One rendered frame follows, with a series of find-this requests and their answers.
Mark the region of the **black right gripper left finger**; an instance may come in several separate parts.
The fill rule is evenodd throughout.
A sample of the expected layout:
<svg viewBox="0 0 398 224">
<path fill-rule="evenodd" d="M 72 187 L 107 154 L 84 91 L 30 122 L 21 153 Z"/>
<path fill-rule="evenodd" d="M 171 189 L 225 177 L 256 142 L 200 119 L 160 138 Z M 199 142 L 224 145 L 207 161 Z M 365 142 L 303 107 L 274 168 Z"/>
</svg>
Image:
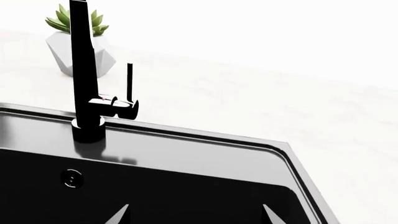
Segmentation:
<svg viewBox="0 0 398 224">
<path fill-rule="evenodd" d="M 129 205 L 126 204 L 118 212 L 116 212 L 105 224 L 130 224 L 131 213 Z"/>
</svg>

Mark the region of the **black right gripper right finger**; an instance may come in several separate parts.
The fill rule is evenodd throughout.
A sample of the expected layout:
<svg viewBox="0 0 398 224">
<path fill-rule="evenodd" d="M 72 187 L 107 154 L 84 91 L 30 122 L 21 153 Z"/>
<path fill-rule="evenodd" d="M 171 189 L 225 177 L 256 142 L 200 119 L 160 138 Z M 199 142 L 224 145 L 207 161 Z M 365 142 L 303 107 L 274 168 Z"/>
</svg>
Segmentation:
<svg viewBox="0 0 398 224">
<path fill-rule="evenodd" d="M 262 205 L 261 224 L 286 224 L 267 205 Z"/>
</svg>

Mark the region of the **round sink overflow cap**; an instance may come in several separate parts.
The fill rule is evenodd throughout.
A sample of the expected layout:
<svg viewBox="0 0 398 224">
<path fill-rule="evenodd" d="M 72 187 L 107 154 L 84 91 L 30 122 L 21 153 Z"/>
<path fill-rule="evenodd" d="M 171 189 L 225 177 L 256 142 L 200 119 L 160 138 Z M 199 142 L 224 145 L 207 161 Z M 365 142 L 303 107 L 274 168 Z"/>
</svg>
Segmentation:
<svg viewBox="0 0 398 224">
<path fill-rule="evenodd" d="M 67 169 L 60 174 L 61 183 L 73 189 L 79 189 L 84 184 L 83 175 L 74 169 Z"/>
</svg>

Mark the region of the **black kitchen sink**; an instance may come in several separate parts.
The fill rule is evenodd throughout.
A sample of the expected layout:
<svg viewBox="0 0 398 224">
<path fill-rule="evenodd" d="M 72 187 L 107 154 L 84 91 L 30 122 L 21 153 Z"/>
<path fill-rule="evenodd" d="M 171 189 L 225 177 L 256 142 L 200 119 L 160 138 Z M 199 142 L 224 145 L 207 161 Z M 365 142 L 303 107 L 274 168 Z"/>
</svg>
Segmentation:
<svg viewBox="0 0 398 224">
<path fill-rule="evenodd" d="M 0 224 L 340 224 L 288 143 L 109 118 L 83 144 L 74 116 L 0 103 Z"/>
</svg>

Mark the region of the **black kitchen faucet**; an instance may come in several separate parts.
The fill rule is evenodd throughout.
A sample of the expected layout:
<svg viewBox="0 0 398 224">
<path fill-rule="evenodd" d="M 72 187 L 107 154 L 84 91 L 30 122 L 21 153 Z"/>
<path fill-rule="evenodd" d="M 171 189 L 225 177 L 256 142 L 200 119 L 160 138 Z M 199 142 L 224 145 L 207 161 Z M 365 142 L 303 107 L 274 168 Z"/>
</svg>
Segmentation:
<svg viewBox="0 0 398 224">
<path fill-rule="evenodd" d="M 70 36 L 72 44 L 73 91 L 76 118 L 72 121 L 74 141 L 94 143 L 105 138 L 103 116 L 114 116 L 114 96 L 100 96 L 95 51 L 91 42 L 88 4 L 85 0 L 69 0 Z"/>
</svg>

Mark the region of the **white geometric plant pot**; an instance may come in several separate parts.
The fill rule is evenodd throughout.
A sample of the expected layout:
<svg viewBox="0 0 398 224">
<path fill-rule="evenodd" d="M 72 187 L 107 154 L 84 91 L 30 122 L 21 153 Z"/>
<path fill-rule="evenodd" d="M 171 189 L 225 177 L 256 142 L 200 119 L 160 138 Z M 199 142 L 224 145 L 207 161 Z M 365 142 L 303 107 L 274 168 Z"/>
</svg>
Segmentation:
<svg viewBox="0 0 398 224">
<path fill-rule="evenodd" d="M 97 78 L 104 76 L 116 63 L 116 59 L 108 51 L 110 48 L 106 37 L 91 37 L 93 44 Z M 46 39 L 46 43 L 61 72 L 72 77 L 72 44 L 69 34 L 58 31 Z"/>
</svg>

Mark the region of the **green succulent plant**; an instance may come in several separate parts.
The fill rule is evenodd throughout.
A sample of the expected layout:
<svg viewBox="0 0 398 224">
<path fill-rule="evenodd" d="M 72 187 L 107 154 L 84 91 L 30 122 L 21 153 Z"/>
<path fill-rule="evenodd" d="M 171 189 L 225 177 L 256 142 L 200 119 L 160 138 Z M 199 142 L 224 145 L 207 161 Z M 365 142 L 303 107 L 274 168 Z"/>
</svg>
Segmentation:
<svg viewBox="0 0 398 224">
<path fill-rule="evenodd" d="M 58 31 L 70 34 L 70 11 L 66 10 L 63 5 L 59 4 L 55 13 L 57 18 L 46 17 L 46 24 L 54 29 L 57 29 Z M 105 33 L 105 31 L 109 28 L 109 25 L 103 24 L 104 15 L 99 15 L 98 11 L 94 10 L 90 14 L 90 17 L 93 37 L 99 37 L 103 35 L 103 33 Z"/>
</svg>

